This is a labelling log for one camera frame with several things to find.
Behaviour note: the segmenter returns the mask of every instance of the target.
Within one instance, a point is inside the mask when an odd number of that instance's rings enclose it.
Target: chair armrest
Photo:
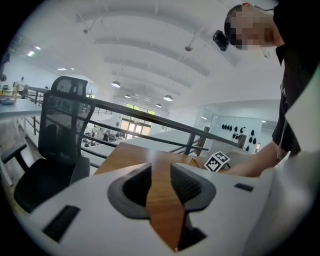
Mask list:
[[[70,185],[78,180],[88,177],[90,174],[90,159],[87,157],[80,157],[75,164]]]
[[[1,155],[2,162],[6,164],[13,157],[20,155],[20,152],[24,150],[26,147],[27,147],[27,144],[25,144],[24,142],[19,142],[14,144],[12,147],[10,147]]]

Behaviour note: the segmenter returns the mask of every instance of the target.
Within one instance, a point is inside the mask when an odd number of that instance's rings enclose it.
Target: chair backrest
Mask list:
[[[87,98],[87,81],[60,76],[44,94],[39,130],[39,153],[47,160],[75,165],[95,103]]]

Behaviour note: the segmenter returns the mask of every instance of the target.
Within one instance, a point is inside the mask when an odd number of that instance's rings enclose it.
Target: chair seat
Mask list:
[[[28,213],[69,186],[74,166],[37,160],[17,183],[15,201]]]

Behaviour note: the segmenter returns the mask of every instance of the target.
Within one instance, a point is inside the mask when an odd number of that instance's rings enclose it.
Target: ceiling beam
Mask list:
[[[129,60],[129,59],[126,59],[126,60],[122,60],[122,59],[118,59],[118,58],[105,58],[104,59],[104,62],[105,63],[110,63],[110,64],[117,64],[117,65],[121,65],[121,66],[126,66],[126,67],[131,67],[131,68],[135,68],[135,69],[139,69],[139,70],[143,70],[145,72],[149,72],[149,73],[152,73],[152,74],[155,74],[155,75],[158,75],[160,77],[163,77],[165,78],[166,80],[171,80],[177,84],[180,84],[184,87],[187,87],[187,88],[191,88],[192,86],[192,83],[188,82],[188,81],[185,81],[177,76],[170,76],[168,78],[168,73],[164,72],[163,70],[161,69],[158,69],[157,67],[152,67],[152,66],[148,66],[148,64],[145,64],[145,63],[139,63],[139,62],[136,62],[136,61],[133,61],[133,60]]]
[[[139,82],[141,84],[144,84],[144,85],[147,85],[147,86],[152,86],[154,88],[157,88],[157,89],[161,89],[163,91],[167,91],[171,94],[175,94],[177,96],[180,96],[181,93],[179,91],[176,91],[176,90],[173,90],[172,88],[170,87],[167,87],[167,86],[162,86],[160,84],[157,84],[155,82],[151,82],[151,81],[148,81],[148,80],[145,80],[145,79],[141,79],[141,78],[138,78],[138,77],[135,77],[133,75],[129,75],[129,74],[125,74],[125,73],[120,73],[118,74],[119,77],[122,77],[122,78],[125,78],[125,79],[129,79],[129,80],[134,80],[136,82]]]
[[[178,61],[180,58],[180,54],[173,50],[161,47],[160,45],[157,45],[155,43],[153,43],[151,46],[151,44],[148,42],[138,41],[138,40],[129,39],[129,38],[119,38],[119,40],[117,40],[115,37],[96,37],[95,43],[98,45],[102,44],[102,45],[121,45],[121,46],[136,47],[136,48],[140,48],[143,50],[151,51],[151,52],[166,56],[174,61]],[[209,70],[207,70],[205,67],[201,66],[200,64],[196,63],[191,59],[180,58],[179,62],[187,66],[188,68],[198,72],[204,77],[208,77],[208,75],[210,74]]]
[[[145,11],[135,11],[135,10],[114,10],[114,11],[108,11],[102,10],[100,13],[100,17],[137,17],[137,18],[143,18],[143,19],[151,19],[154,21],[162,22],[165,24],[169,24],[171,26],[177,27],[181,30],[184,30],[190,34],[196,35],[197,32],[201,29],[200,27],[196,28],[192,24],[188,24],[188,21],[184,20],[178,20],[169,16],[165,15],[155,15],[153,12],[148,13]],[[79,15],[76,16],[76,22],[80,23],[82,22],[82,19],[85,21],[92,20],[97,17],[97,13],[95,11],[89,11],[81,13],[81,17]],[[227,60],[232,66],[236,66],[236,63],[238,62],[238,57],[232,52],[232,51],[221,51],[220,48],[216,45],[216,43],[212,40],[213,35],[207,35],[205,31],[201,31],[197,35],[197,38],[199,38],[204,44],[209,45],[211,48],[216,50],[220,55],[223,56],[224,59]]]

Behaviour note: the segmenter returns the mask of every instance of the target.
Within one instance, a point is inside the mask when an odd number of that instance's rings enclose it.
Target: white table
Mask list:
[[[23,118],[24,136],[26,136],[26,118],[41,116],[42,108],[28,99],[17,99],[13,105],[0,104],[0,121],[9,119]],[[0,167],[6,181],[11,186],[13,183],[6,171],[4,163],[0,159]]]

